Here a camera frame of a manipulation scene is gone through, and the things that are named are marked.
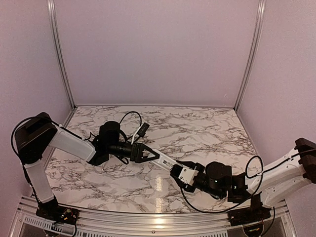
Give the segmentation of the white remote control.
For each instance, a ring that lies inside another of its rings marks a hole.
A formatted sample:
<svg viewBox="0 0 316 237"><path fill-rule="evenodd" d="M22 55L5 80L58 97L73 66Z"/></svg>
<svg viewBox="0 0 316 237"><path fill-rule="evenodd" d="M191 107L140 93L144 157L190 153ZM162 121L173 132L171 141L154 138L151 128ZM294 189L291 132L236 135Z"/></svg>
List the white remote control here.
<svg viewBox="0 0 316 237"><path fill-rule="evenodd" d="M177 165L182 166L176 160L170 158L169 156L165 155L164 153L158 151L157 149L153 149L153 151L156 152L157 154L159 154L159 158L151 160L150 162L157 165L161 169L170 173L171 169L173 168L174 165L177 164Z"/></svg>

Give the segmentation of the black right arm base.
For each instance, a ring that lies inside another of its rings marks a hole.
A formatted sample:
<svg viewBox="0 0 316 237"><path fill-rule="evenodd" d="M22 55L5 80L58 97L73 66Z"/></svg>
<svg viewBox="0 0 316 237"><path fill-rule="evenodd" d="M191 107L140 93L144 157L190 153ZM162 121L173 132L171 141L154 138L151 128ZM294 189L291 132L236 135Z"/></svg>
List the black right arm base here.
<svg viewBox="0 0 316 237"><path fill-rule="evenodd" d="M268 219L271 217L270 211L271 208L263 206L261 194L257 194L251 198L249 207L234 209L227 214L231 226L238 226Z"/></svg>

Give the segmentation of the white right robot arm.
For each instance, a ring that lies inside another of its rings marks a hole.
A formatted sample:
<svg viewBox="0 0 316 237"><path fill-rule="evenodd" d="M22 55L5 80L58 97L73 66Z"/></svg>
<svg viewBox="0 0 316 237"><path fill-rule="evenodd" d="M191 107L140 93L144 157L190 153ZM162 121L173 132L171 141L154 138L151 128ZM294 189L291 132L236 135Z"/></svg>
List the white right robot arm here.
<svg viewBox="0 0 316 237"><path fill-rule="evenodd" d="M261 166L254 175L245 172L233 175L232 167L213 161L207 166L192 161L178 161L170 171L171 177L186 192L196 189L211 195L214 199L226 198L228 202L242 203L258 195L245 209L244 216L255 221L280 200L297 190L316 182L316 145L305 138L299 138L295 147L280 159L267 166Z"/></svg>

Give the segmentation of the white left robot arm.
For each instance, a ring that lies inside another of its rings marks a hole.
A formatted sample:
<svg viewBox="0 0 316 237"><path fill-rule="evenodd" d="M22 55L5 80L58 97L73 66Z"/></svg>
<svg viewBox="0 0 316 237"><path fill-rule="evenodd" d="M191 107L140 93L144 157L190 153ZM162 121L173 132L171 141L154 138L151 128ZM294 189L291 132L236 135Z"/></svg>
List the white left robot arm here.
<svg viewBox="0 0 316 237"><path fill-rule="evenodd" d="M159 154L143 143L120 141L124 133L117 121L108 121L99 128L99 133L90 141L74 134L54 122L49 114L42 112L19 122L11 134L13 151L20 159L42 210L52 220L62 216L62 208L49 184L44 163L51 150L61 150L93 166L109 160L110 155L143 163L159 159Z"/></svg>

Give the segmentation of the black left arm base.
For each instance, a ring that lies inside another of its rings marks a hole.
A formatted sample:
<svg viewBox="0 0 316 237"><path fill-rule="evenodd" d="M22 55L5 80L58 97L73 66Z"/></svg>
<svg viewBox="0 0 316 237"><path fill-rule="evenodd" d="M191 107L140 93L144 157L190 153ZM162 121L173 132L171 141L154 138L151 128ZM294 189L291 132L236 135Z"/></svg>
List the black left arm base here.
<svg viewBox="0 0 316 237"><path fill-rule="evenodd" d="M38 208L36 215L57 223L75 225L79 216L79 210L63 206L52 207L50 209Z"/></svg>

